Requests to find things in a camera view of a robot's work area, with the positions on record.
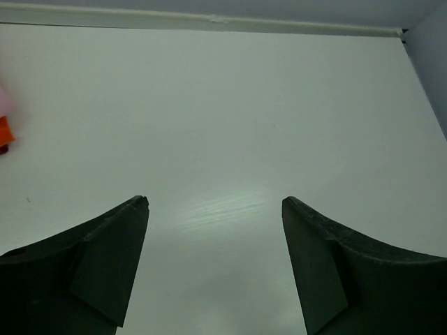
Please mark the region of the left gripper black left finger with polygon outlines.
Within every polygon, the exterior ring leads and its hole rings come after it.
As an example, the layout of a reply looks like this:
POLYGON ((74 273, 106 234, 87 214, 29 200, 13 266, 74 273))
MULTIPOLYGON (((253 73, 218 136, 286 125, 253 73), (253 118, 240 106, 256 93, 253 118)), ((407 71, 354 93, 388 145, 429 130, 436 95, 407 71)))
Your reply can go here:
POLYGON ((123 327, 149 220, 135 196, 1 255, 2 334, 115 334, 123 327))

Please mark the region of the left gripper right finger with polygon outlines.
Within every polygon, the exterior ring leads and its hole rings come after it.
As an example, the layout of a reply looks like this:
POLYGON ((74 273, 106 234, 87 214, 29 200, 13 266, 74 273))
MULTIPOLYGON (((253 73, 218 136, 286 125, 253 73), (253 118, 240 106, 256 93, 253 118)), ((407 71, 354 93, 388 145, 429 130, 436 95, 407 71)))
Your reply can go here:
POLYGON ((383 243, 294 197, 281 208, 308 334, 445 334, 446 259, 383 243))

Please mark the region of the pink t shirt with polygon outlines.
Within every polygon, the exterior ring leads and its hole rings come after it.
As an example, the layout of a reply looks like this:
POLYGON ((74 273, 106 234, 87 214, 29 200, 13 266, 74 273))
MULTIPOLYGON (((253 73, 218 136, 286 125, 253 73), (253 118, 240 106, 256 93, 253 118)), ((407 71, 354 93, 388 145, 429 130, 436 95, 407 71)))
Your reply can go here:
POLYGON ((16 109, 15 101, 3 86, 0 86, 0 117, 7 117, 11 113, 14 113, 16 109))

